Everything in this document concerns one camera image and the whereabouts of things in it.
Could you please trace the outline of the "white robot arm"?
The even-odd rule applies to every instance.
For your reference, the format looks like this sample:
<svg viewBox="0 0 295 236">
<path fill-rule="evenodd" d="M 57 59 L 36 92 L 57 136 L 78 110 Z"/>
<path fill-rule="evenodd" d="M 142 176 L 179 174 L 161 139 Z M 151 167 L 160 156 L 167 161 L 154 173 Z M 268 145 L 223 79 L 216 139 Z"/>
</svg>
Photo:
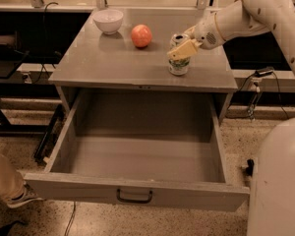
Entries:
<svg viewBox="0 0 295 236">
<path fill-rule="evenodd" d="M 238 36 L 270 32 L 295 76 L 295 6 L 292 0 L 235 0 L 187 29 L 168 52 L 180 61 Z M 295 236 L 295 118 L 275 126 L 255 157 L 247 236 Z"/>
</svg>

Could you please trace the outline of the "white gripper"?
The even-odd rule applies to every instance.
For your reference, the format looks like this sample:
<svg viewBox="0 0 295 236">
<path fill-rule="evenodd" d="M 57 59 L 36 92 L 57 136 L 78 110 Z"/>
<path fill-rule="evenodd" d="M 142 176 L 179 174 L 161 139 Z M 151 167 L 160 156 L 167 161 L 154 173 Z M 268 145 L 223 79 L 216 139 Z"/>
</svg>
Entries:
<svg viewBox="0 0 295 236">
<path fill-rule="evenodd" d="M 216 22 L 216 13 L 202 18 L 196 26 L 184 31 L 190 39 L 181 41 L 170 40 L 169 60 L 177 61 L 189 58 L 198 52 L 199 48 L 211 50 L 225 43 Z"/>
</svg>

